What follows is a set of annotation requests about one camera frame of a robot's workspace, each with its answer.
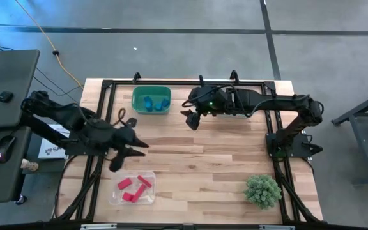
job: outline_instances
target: artificial plant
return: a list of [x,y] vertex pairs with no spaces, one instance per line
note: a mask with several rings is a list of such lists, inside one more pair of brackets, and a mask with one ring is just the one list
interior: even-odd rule
[[251,176],[247,179],[247,186],[248,189],[243,191],[246,200],[261,209],[274,207],[282,197],[276,181],[266,174]]

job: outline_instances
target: wooden table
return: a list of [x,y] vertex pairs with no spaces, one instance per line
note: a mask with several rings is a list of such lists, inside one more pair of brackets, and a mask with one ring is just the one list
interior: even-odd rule
[[[102,79],[87,79],[80,105],[96,111]],[[275,81],[278,95],[292,95],[291,81]],[[140,115],[131,106],[135,86],[117,86],[112,122],[120,108],[125,120],[137,118],[137,136],[150,145],[141,149],[146,157],[130,157],[122,170],[147,170],[156,174],[156,199],[151,205],[110,205],[108,199],[116,182],[105,162],[98,191],[95,222],[205,223],[205,224],[280,224],[279,204],[260,210],[245,201],[242,191],[252,175],[274,175],[266,153],[266,120],[263,111],[253,117],[201,117],[197,131],[185,124],[181,104],[194,86],[169,86],[171,108],[168,115]],[[258,87],[244,87],[261,92]],[[105,117],[109,93],[102,117]],[[286,127],[295,112],[281,112]],[[58,212],[63,213],[81,189],[87,157],[77,157],[62,181]],[[310,167],[299,158],[291,159],[295,189],[310,211],[322,219],[316,186]],[[289,216],[290,198],[286,193]],[[88,210],[89,198],[85,203]]]

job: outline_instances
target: green bin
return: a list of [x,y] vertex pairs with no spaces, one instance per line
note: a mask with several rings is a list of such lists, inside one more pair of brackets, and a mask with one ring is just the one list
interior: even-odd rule
[[[144,97],[149,96],[153,101],[153,111],[149,112],[144,103]],[[161,103],[163,99],[169,101],[167,107],[163,107],[161,111],[156,111],[154,105]],[[171,104],[171,90],[166,86],[137,86],[133,90],[132,107],[139,114],[166,114],[169,112]]]

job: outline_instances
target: yellow cable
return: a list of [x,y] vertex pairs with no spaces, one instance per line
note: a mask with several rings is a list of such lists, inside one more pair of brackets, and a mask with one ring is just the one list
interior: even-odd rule
[[[52,46],[52,48],[54,49],[54,51],[57,51],[54,44],[52,43],[52,41],[50,40],[49,36],[45,33],[45,31],[43,31],[43,29],[41,28],[41,26],[37,23],[37,21],[28,13],[28,11],[18,2],[18,0],[15,0],[18,5],[25,11],[25,13],[29,16],[30,19],[32,19],[32,21],[35,23],[36,26],[38,26],[38,28],[40,29],[40,31],[43,33],[43,35],[45,35],[46,39],[48,39],[50,45]],[[75,80],[75,82],[79,85],[79,87],[83,88],[82,84],[76,79],[76,77],[74,77],[63,65],[61,60],[59,59],[59,54],[55,54],[57,62],[59,63],[59,66],[61,66],[61,68],[63,69],[63,71],[65,71],[73,80]]]

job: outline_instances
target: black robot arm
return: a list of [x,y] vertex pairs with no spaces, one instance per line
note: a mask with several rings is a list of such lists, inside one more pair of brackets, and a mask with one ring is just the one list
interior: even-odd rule
[[[296,111],[297,117],[286,128],[270,135],[268,150],[275,157],[284,157],[285,151],[293,145],[294,138],[306,127],[312,127],[322,122],[323,105],[313,100],[309,95],[262,95],[254,90],[236,89],[234,86],[201,86],[194,88],[183,107],[195,106],[195,112],[182,111],[187,117],[187,125],[197,130],[201,115],[211,114],[237,115],[251,117],[257,110]],[[322,150],[320,146],[305,143],[311,154]]]
[[[144,156],[144,153],[132,148],[125,147],[126,144],[138,147],[149,147],[140,141],[133,126],[137,120],[130,118],[127,123],[121,119],[124,114],[119,112],[119,122],[124,124],[120,128],[99,119],[93,111],[83,108],[76,103],[60,105],[49,99],[47,92],[34,91],[22,102],[21,125],[31,127],[32,131],[47,139],[53,144],[66,149],[70,155],[94,155],[104,157],[109,148],[118,151],[116,157],[111,160],[109,169],[116,172],[123,165],[126,157]],[[67,130],[71,131],[70,138],[55,131],[46,123],[33,115],[50,118]]]

